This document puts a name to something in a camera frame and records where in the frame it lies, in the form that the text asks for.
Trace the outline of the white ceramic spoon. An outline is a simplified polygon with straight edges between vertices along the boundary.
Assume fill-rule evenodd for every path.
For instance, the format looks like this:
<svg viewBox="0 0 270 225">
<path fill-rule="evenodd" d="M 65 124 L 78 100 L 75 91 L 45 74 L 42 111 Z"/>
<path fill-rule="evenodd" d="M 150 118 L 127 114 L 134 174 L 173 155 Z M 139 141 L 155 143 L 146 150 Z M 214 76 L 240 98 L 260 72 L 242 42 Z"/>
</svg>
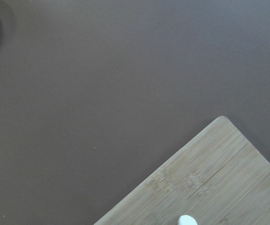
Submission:
<svg viewBox="0 0 270 225">
<path fill-rule="evenodd" d="M 181 215 L 178 219 L 177 225 L 198 225 L 198 223 L 189 215 Z"/>
</svg>

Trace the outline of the bamboo cutting board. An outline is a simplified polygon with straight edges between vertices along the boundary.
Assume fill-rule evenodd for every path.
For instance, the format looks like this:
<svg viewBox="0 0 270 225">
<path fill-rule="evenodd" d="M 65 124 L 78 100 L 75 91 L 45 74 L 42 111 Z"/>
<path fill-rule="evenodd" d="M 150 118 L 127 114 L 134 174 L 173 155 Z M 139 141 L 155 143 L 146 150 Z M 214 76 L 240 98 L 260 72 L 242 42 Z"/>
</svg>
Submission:
<svg viewBox="0 0 270 225">
<path fill-rule="evenodd" d="M 270 225 L 270 163 L 220 116 L 157 168 L 100 225 Z"/>
</svg>

